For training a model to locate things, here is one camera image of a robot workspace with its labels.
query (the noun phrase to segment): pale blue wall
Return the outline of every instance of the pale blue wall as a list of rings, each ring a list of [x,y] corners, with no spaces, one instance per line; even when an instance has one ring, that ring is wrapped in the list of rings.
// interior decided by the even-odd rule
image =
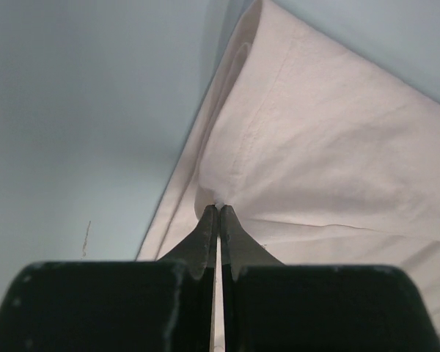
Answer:
[[[440,101],[440,0],[279,2]],[[135,257],[242,6],[0,0],[0,299],[89,221],[87,259]]]

